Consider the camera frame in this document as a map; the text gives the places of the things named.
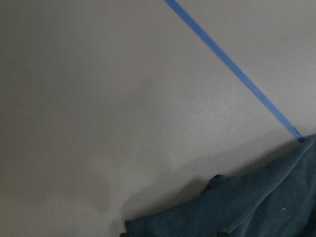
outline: cloth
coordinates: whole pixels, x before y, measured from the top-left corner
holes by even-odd
[[[125,226],[128,237],[316,237],[316,136],[243,176],[217,175],[193,200]]]

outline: dark teal cloth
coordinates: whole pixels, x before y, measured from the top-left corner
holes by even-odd
[[[316,137],[246,175],[217,175],[197,198],[125,225],[131,237],[316,237]]]

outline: gray floor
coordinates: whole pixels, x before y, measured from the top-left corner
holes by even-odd
[[[316,1],[179,2],[316,133]],[[298,144],[162,0],[0,11],[0,236],[117,237]]]

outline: floor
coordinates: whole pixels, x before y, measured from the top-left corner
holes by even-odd
[[[316,1],[178,2],[316,133]],[[162,0],[5,0],[0,28],[0,236],[118,237],[298,145]]]

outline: tape strip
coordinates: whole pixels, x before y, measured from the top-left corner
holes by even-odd
[[[182,18],[184,22],[206,43],[206,45],[226,64],[226,66],[248,87],[248,89],[267,107],[267,109],[283,124],[283,126],[300,143],[305,138],[296,130],[291,122],[264,95],[264,93],[249,79],[249,77],[229,58],[217,43],[195,22],[195,20],[175,0],[165,0],[166,3]]]

